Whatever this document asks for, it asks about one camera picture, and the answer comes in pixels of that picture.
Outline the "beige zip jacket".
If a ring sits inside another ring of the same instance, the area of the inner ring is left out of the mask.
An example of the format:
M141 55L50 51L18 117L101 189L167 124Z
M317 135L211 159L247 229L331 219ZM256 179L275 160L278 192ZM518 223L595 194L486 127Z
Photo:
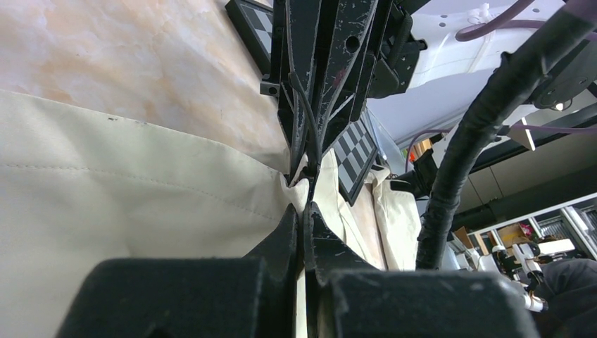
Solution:
M109 258L237 257L307 186L202 137L1 93L1 336L51 337Z

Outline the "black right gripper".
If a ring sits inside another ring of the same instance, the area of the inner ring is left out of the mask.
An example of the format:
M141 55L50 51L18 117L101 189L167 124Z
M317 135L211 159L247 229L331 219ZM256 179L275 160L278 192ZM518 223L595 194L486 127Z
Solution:
M426 1L392 1L381 37L367 97L406 92L424 39L412 34L413 14ZM291 182L308 157L307 177L315 179L334 105L364 43L376 1L275 1L270 71L262 93L277 98L277 116L289 147Z

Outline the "black white checkerboard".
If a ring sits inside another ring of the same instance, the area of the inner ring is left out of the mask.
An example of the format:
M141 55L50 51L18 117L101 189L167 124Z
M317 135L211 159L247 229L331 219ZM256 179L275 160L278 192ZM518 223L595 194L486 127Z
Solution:
M228 1L225 8L262 74L269 73L272 7L257 1ZM339 192L350 206L356 202L378 152L366 120L363 116L350 122L332 145L338 164Z

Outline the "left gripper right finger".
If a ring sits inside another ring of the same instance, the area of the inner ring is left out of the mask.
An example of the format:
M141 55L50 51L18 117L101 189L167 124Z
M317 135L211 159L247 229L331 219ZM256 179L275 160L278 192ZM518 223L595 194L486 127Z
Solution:
M309 337L537 337L517 290L493 273L382 271L303 212Z

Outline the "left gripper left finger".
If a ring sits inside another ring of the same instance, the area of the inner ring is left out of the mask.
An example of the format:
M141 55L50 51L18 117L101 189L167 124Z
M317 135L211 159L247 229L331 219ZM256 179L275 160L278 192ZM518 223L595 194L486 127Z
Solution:
M277 227L241 258L119 258L85 278L58 337L293 337L297 228Z

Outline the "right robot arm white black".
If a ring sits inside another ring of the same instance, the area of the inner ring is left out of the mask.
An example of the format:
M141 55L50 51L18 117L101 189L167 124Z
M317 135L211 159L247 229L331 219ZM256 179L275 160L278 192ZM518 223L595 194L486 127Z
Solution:
M311 157L314 179L322 156L369 98L404 93L429 81L495 68L504 53L527 45L532 30L560 4L529 1L509 8L422 15L421 1L276 1L270 66L260 91L276 97L290 148L290 172Z

